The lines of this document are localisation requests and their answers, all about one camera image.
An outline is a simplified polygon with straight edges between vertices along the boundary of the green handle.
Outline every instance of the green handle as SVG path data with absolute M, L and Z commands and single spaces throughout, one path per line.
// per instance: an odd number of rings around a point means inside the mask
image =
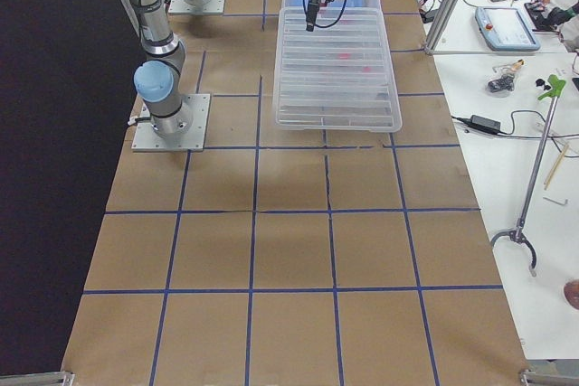
M 551 89 L 545 92 L 544 94 L 539 95 L 539 100 L 544 99 L 546 97 L 555 98 L 561 97 L 561 92 L 567 83 L 566 80 L 559 79 L 555 74 L 551 74 L 549 79 L 547 80 L 551 84 Z

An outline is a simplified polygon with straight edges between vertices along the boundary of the clear plastic container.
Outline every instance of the clear plastic container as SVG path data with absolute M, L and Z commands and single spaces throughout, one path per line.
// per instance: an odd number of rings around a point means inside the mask
M 331 24 L 343 0 L 322 8 Z M 286 128 L 394 132 L 402 127 L 380 0 L 347 0 L 342 19 L 306 32 L 302 0 L 283 0 L 273 109 Z

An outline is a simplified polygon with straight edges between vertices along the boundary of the white mounting plate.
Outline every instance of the white mounting plate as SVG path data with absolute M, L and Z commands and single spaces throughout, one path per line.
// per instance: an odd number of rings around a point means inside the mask
M 203 151 L 205 132 L 209 117 L 210 94 L 185 95 L 183 104 L 189 106 L 193 112 L 193 123 L 184 134 L 175 137 L 161 137 L 153 129 L 150 122 L 137 124 L 137 131 L 133 139 L 133 151 L 137 152 L 166 152 L 166 151 Z M 141 109 L 140 117 L 149 117 L 146 105 Z
M 169 6 L 170 15 L 219 15 L 223 14 L 225 0 L 210 0 L 203 8 L 188 4 L 185 0 L 172 0 Z

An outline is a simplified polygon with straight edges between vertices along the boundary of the round brown object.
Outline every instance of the round brown object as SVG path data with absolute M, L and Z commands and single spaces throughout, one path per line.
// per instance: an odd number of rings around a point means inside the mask
M 563 294 L 569 305 L 579 309 L 579 279 L 567 282 L 563 288 Z

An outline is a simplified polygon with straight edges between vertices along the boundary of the blue joint cap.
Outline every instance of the blue joint cap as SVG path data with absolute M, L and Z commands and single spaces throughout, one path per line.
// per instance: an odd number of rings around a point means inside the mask
M 135 88 L 147 103 L 158 103 L 167 98 L 173 89 L 171 69 L 160 61 L 148 61 L 137 68 Z

